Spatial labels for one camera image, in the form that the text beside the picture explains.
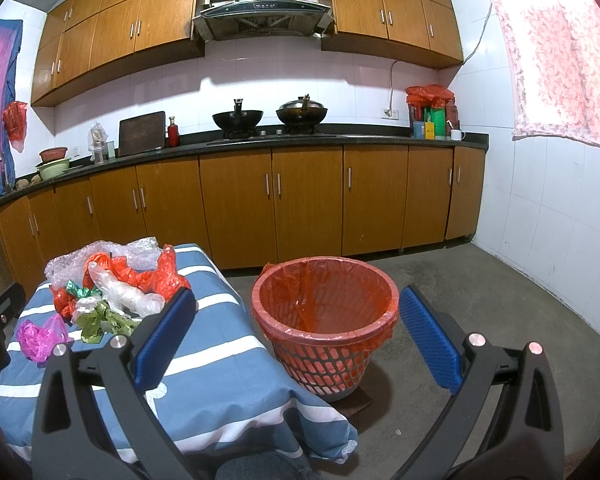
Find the red-brown basin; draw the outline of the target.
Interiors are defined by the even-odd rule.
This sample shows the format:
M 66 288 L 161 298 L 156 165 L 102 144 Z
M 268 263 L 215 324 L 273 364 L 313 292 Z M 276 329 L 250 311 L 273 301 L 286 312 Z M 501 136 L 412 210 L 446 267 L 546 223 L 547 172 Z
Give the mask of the red-brown basin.
M 46 148 L 40 153 L 41 162 L 47 164 L 54 160 L 64 159 L 66 157 L 68 148 L 65 146 L 56 146 L 56 148 Z

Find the green box on counter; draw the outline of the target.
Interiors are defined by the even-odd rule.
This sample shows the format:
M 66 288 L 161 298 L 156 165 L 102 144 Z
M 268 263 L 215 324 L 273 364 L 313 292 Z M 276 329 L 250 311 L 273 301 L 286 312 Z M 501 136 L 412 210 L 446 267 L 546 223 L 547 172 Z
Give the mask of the green box on counter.
M 444 108 L 430 107 L 427 115 L 427 122 L 434 124 L 435 136 L 446 136 L 446 115 Z

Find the black countertop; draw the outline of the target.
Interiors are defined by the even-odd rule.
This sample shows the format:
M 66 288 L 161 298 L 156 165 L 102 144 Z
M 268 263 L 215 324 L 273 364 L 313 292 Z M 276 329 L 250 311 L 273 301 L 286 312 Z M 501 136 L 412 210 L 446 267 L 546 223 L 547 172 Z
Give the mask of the black countertop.
M 265 126 L 265 134 L 256 134 L 247 139 L 225 139 L 219 130 L 186 134 L 181 137 L 182 144 L 176 148 L 160 148 L 140 154 L 117 157 L 106 160 L 101 164 L 88 162 L 81 158 L 72 162 L 67 171 L 57 178 L 30 185 L 20 191 L 12 191 L 0 197 L 0 207 L 13 200 L 26 196 L 32 192 L 44 190 L 50 185 L 64 183 L 76 178 L 91 177 L 100 172 L 112 171 L 148 164 L 148 162 L 162 162 L 174 158 L 192 157 L 194 155 L 207 155 L 241 150 L 260 150 L 260 148 L 307 148 L 308 146 L 336 146 L 336 145 L 416 145 L 427 148 L 452 148 L 458 145 L 461 148 L 478 148 L 486 151 L 489 148 L 489 136 L 486 133 L 468 132 L 458 142 L 452 140 L 425 140 L 413 136 L 411 127 L 387 125 L 362 125 L 362 124 L 321 124 L 315 128 L 314 133 L 287 134 L 280 125 Z

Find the magenta plastic bag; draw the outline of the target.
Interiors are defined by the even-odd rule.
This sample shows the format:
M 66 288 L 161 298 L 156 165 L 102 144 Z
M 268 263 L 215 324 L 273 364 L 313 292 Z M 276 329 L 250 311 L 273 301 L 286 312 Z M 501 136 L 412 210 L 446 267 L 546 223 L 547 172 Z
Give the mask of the magenta plastic bag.
M 24 356 L 36 364 L 47 361 L 58 344 L 71 341 L 64 319 L 53 314 L 42 325 L 25 320 L 16 330 L 16 341 Z

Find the white mug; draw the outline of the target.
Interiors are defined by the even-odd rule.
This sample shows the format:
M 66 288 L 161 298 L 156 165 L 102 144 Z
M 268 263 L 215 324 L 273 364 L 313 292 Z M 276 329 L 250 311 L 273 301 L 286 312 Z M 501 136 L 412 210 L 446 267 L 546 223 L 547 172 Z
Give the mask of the white mug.
M 460 129 L 452 129 L 450 133 L 450 138 L 453 141 L 463 141 L 465 139 L 465 133 Z

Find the white plastic bag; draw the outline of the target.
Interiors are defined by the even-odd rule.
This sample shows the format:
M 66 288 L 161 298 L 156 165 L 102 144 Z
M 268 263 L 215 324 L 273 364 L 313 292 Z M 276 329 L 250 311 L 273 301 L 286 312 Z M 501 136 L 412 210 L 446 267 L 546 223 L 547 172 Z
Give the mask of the white plastic bag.
M 138 316 L 159 314 L 166 300 L 154 292 L 142 292 L 139 288 L 119 281 L 114 274 L 92 261 L 87 265 L 87 272 L 102 296 L 120 309 L 126 309 Z

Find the dark cutting board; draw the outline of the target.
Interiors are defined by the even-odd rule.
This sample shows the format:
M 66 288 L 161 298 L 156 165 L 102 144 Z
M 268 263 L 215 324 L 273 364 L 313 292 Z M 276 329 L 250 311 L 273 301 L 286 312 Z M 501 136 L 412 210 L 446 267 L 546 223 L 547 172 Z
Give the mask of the dark cutting board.
M 120 122 L 119 157 L 161 150 L 165 143 L 166 113 L 163 110 Z

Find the red bottle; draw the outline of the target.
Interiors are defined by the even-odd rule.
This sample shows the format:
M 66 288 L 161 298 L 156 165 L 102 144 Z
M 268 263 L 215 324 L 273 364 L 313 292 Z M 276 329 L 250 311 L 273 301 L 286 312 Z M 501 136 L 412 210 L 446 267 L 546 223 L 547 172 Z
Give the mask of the red bottle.
M 170 148 L 176 148 L 180 144 L 180 133 L 178 132 L 178 125 L 175 123 L 175 117 L 169 117 L 168 125 L 168 145 Z

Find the clear bubble wrap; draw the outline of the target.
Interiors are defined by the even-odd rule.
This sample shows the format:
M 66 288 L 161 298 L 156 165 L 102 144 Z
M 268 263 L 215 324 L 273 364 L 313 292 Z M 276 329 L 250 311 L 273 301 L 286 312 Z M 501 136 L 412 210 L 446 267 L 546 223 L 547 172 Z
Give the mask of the clear bubble wrap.
M 155 237 L 143 237 L 128 244 L 96 240 L 73 252 L 53 258 L 46 264 L 44 274 L 53 289 L 66 286 L 68 281 L 82 285 L 84 276 L 88 274 L 88 262 L 93 258 L 104 257 L 105 262 L 100 266 L 104 266 L 113 258 L 123 258 L 126 265 L 133 270 L 147 271 L 157 269 L 161 254 L 162 249 Z

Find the olive green plastic bag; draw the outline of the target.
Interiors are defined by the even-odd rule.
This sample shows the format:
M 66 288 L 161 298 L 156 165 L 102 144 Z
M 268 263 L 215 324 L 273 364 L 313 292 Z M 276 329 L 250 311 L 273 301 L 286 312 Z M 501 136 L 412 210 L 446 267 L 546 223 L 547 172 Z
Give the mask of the olive green plastic bag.
M 71 321 L 79 326 L 81 340 L 86 344 L 99 344 L 105 334 L 131 336 L 140 325 L 134 318 L 110 307 L 106 300 L 80 304 Z

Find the small red plastic bag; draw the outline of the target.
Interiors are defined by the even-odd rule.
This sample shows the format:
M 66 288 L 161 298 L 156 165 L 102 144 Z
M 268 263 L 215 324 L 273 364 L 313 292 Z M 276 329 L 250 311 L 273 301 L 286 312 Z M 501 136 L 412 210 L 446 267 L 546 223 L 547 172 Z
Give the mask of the small red plastic bag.
M 76 310 L 76 297 L 69 294 L 65 287 L 51 288 L 53 293 L 54 307 L 62 319 L 69 323 Z

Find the pink floral curtain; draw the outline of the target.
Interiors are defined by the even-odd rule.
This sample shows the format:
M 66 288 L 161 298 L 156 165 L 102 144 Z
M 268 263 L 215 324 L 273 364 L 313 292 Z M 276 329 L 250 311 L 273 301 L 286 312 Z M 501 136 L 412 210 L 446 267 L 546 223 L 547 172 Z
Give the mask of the pink floral curtain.
M 595 0 L 490 0 L 512 69 L 516 140 L 600 148 L 600 7 Z

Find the red bag on counter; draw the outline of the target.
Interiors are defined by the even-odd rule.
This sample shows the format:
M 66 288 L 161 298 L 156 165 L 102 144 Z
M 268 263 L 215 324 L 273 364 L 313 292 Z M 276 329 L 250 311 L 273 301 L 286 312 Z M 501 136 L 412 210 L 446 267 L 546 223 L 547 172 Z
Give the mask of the red bag on counter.
M 455 102 L 455 94 L 441 84 L 407 87 L 405 94 L 410 117 L 414 120 L 424 120 L 426 108 L 442 110 L 446 114 L 446 106 Z

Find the steel range hood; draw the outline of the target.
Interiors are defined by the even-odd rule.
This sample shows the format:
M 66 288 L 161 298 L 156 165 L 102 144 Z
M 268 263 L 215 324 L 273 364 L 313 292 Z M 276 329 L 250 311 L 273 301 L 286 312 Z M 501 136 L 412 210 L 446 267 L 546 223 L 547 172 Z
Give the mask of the steel range hood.
M 196 0 L 193 31 L 204 41 L 321 37 L 333 21 L 327 0 Z

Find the red plastic trash basket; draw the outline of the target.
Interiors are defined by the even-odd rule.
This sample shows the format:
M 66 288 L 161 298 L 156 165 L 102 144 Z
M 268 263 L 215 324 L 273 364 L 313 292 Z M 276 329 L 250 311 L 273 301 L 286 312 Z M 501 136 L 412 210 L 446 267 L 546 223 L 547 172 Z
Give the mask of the red plastic trash basket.
M 268 264 L 251 289 L 251 314 L 274 356 L 325 401 L 358 388 L 372 354 L 392 337 L 399 291 L 388 274 L 343 257 Z

